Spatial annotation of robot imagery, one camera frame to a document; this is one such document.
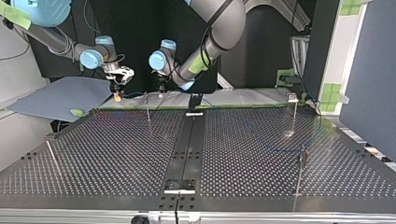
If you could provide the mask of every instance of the black wall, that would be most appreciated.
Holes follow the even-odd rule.
[[[339,0],[318,0],[315,8],[304,70],[304,84],[315,98],[319,95],[339,4]]]
[[[73,2],[75,26],[69,18],[61,28],[79,42],[93,44],[94,31],[88,28],[82,17],[84,2]],[[90,24],[94,24],[93,11],[101,35],[113,36],[118,53],[126,55],[122,63],[135,70],[127,92],[156,90],[156,76],[151,74],[148,60],[162,39],[177,42],[177,57],[184,62],[199,46],[206,28],[206,24],[182,0],[89,2],[92,5],[92,10],[90,4],[87,8]],[[312,20],[316,0],[299,2]],[[273,8],[253,8],[247,15],[247,29],[240,43],[218,59],[221,73],[239,88],[274,87],[276,71],[291,68],[290,34],[290,23]],[[68,59],[54,56],[40,44],[34,43],[33,48],[43,77],[80,75],[78,63],[72,64]],[[214,91],[217,72],[217,66],[206,72],[191,91]],[[92,74],[92,71],[87,71],[83,76]]]

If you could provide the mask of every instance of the light blue board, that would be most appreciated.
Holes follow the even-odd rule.
[[[109,82],[88,77],[64,77],[8,107],[9,110],[68,122],[78,118],[70,109],[85,112],[101,105],[111,95]]]

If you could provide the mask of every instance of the ur robot arm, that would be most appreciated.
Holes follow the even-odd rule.
[[[242,0],[185,0],[208,24],[208,38],[183,64],[175,61],[177,44],[163,40],[161,48],[149,57],[149,64],[161,79],[173,79],[184,91],[195,82],[195,77],[206,71],[222,52],[232,49],[242,37],[246,11]]]
[[[134,70],[119,65],[124,56],[117,54],[111,36],[98,36],[95,46],[88,46],[77,43],[57,28],[70,13],[71,0],[8,0],[8,3],[30,14],[32,24],[28,30],[21,30],[48,47],[50,52],[80,61],[89,69],[102,67],[115,100],[121,100],[123,87],[133,78]],[[13,28],[14,24],[6,23],[8,28]]]

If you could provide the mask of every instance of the metal table surface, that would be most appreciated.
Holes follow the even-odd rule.
[[[0,173],[0,208],[396,213],[396,173],[309,108],[184,113],[94,111],[50,141],[57,160],[43,145]],[[164,194],[168,179],[195,194]]]

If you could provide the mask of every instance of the bracket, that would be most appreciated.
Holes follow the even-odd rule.
[[[194,180],[167,180],[165,194],[195,194]]]

